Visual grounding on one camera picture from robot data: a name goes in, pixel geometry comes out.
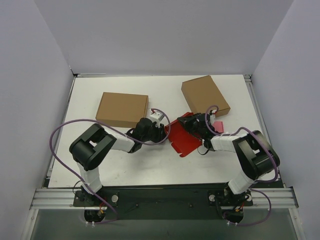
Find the red paper box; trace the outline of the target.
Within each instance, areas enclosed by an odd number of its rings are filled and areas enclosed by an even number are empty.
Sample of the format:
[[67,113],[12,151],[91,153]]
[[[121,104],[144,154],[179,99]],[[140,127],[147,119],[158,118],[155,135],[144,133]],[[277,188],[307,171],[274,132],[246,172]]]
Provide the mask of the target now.
[[164,127],[165,133],[170,133],[168,140],[181,158],[186,157],[202,145],[202,141],[189,134],[176,119]]

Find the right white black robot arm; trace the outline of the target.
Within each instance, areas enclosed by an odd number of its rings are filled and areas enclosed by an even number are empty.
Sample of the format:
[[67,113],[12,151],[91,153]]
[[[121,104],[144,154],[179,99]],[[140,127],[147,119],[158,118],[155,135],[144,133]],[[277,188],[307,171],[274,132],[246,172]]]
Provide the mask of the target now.
[[276,171],[280,165],[275,153],[265,136],[258,130],[250,131],[243,127],[246,134],[219,133],[213,126],[216,114],[195,113],[177,118],[178,123],[190,135],[202,142],[207,152],[235,153],[241,170],[227,183],[226,190],[233,195],[246,192],[259,178]]

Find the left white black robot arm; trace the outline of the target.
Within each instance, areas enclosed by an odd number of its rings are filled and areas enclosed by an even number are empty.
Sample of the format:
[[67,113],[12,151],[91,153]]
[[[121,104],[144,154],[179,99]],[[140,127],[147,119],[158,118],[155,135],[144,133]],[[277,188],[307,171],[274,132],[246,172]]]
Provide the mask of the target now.
[[100,124],[94,123],[69,147],[73,159],[77,162],[80,176],[83,178],[84,199],[92,206],[101,203],[103,187],[100,180],[99,165],[111,150],[133,154],[141,149],[143,143],[160,143],[166,138],[165,126],[143,117],[135,128],[124,135],[108,133]]

